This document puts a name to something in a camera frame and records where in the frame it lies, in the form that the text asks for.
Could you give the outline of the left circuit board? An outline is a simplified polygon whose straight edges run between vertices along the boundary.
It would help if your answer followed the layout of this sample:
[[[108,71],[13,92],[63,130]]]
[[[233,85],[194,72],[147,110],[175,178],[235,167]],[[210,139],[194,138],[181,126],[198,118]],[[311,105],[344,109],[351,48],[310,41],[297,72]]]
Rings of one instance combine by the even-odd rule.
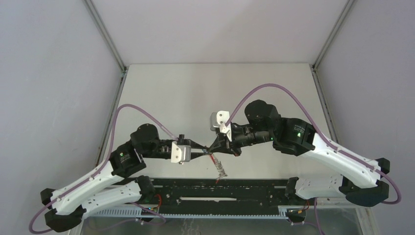
[[[152,215],[152,216],[157,216],[157,212],[152,210],[151,208],[144,208],[141,209],[141,215]]]

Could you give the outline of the red grey keyring holder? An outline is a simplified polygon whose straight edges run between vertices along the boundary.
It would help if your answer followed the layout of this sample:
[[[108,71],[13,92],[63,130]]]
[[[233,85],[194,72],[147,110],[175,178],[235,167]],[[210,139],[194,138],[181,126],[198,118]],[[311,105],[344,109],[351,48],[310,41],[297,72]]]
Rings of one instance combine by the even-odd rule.
[[[218,158],[216,158],[213,154],[210,154],[209,156],[218,171],[218,177],[215,181],[215,183],[217,184],[222,178],[227,177],[228,175],[225,172],[225,169],[223,168],[221,161]]]

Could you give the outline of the circuit board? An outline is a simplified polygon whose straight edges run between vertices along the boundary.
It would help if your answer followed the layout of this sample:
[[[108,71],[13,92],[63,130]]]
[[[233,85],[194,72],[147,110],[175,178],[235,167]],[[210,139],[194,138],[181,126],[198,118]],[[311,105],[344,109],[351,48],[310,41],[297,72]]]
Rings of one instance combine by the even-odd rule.
[[[288,217],[305,217],[306,213],[304,210],[288,210],[286,215]]]
[[[141,215],[152,215],[152,216],[157,216],[157,212],[152,210],[151,208],[144,208],[141,209]]]

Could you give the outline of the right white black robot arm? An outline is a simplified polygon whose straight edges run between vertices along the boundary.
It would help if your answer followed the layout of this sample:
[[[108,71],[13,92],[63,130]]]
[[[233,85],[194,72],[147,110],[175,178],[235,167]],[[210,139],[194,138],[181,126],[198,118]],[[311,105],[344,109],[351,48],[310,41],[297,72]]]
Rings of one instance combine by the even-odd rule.
[[[389,185],[381,180],[389,172],[389,160],[362,156],[352,159],[344,148],[325,142],[310,123],[282,117],[274,105],[263,100],[249,103],[244,113],[248,120],[244,125],[230,122],[228,111],[211,114],[210,128],[216,133],[216,139],[209,147],[210,152],[239,156],[243,147],[271,142],[276,151],[313,159],[335,171],[334,175],[323,178],[289,178],[284,192],[289,204],[334,197],[373,207],[389,197]]]

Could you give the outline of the right circuit board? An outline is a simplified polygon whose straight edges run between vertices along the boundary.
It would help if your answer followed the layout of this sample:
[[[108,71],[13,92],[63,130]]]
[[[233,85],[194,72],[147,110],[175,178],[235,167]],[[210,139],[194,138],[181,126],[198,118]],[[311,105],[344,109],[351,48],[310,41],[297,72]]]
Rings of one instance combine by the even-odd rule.
[[[288,210],[286,215],[288,217],[305,217],[306,213],[304,210]]]

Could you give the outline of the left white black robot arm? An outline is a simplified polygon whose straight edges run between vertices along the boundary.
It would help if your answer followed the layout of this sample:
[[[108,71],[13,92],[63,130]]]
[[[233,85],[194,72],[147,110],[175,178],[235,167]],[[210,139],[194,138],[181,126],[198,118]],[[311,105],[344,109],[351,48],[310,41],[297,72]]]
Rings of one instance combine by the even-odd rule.
[[[156,126],[143,124],[130,135],[129,141],[110,154],[106,163],[62,189],[41,191],[42,203],[48,208],[45,223],[60,233],[107,208],[130,202],[149,204],[154,200],[156,190],[148,176],[141,175],[113,189],[109,186],[146,168],[145,158],[183,163],[204,155],[207,150],[184,135],[177,140],[162,140]]]

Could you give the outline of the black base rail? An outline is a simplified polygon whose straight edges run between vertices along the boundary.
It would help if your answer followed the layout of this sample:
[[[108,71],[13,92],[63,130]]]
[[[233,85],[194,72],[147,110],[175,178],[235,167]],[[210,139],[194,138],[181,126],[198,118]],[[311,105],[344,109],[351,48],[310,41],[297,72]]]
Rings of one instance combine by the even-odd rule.
[[[306,208],[314,199],[301,199],[287,189],[286,179],[152,178],[154,192],[133,202],[159,206],[165,215],[276,216],[281,208]]]

